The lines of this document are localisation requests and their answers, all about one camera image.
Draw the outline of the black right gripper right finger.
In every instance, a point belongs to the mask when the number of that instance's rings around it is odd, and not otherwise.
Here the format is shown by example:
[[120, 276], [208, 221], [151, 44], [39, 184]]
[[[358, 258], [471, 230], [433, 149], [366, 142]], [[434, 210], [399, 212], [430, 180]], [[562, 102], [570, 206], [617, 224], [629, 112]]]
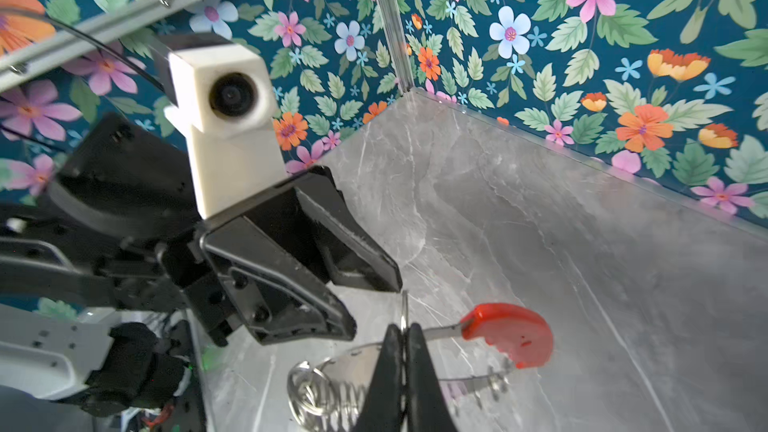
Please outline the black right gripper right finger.
[[446, 405], [422, 327], [405, 335], [405, 422], [411, 432], [457, 432]]

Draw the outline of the red keyring opener tool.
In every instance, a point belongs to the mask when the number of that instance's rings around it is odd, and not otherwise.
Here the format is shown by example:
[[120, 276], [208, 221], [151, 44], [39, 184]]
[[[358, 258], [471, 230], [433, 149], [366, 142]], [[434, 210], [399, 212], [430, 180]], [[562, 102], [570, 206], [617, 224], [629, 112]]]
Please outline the red keyring opener tool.
[[517, 369], [546, 365], [554, 351], [554, 336], [538, 313], [509, 303], [474, 307], [458, 323], [423, 331], [426, 341], [461, 338], [482, 339], [505, 354]]

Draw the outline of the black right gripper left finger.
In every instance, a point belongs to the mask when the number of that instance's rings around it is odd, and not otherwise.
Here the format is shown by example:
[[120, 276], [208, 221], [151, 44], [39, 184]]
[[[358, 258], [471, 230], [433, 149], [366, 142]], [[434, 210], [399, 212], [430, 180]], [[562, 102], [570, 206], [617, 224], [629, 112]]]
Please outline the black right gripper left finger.
[[401, 430], [403, 393], [403, 337], [398, 326], [388, 326], [354, 432]]

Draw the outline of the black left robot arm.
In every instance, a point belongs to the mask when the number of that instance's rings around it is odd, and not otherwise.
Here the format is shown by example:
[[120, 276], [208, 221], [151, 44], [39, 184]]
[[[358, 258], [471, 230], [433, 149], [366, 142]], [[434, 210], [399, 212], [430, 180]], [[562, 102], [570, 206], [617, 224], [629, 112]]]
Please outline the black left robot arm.
[[350, 340], [331, 286], [402, 286], [324, 166], [203, 219], [186, 154], [109, 114], [64, 163], [3, 173], [40, 193], [1, 208], [1, 383], [96, 417], [203, 418], [185, 313], [218, 346]]

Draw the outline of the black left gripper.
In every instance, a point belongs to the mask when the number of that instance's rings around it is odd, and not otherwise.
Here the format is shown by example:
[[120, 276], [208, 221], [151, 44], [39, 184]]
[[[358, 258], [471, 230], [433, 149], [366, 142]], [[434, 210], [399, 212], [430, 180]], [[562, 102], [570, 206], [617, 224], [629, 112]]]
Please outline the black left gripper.
[[[330, 280], [398, 293], [394, 259], [329, 182], [296, 187]], [[262, 345], [350, 341], [357, 324], [325, 283], [246, 218], [209, 229], [184, 152], [117, 114], [105, 116], [44, 190], [72, 270], [65, 301], [121, 310], [190, 309], [217, 345], [238, 327]]]

